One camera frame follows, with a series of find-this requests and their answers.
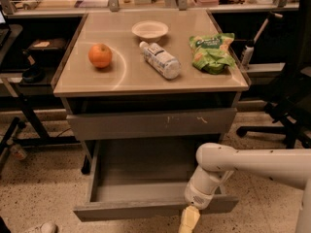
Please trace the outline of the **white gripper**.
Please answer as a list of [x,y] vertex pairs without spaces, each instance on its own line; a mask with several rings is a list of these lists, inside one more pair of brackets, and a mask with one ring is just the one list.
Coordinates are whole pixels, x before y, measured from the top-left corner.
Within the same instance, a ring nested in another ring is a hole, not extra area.
[[200,219],[200,211],[212,201],[217,188],[226,180],[227,172],[206,171],[197,166],[184,193],[186,203],[183,209],[178,233],[192,233]]

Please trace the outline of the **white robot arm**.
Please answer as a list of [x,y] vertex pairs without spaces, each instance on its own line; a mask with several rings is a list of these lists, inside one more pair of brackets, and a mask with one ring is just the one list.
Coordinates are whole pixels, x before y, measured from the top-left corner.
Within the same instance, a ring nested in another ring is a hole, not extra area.
[[178,233],[192,233],[200,212],[235,171],[249,172],[303,191],[295,233],[311,233],[311,150],[237,150],[207,143],[196,151],[197,167],[185,189]]

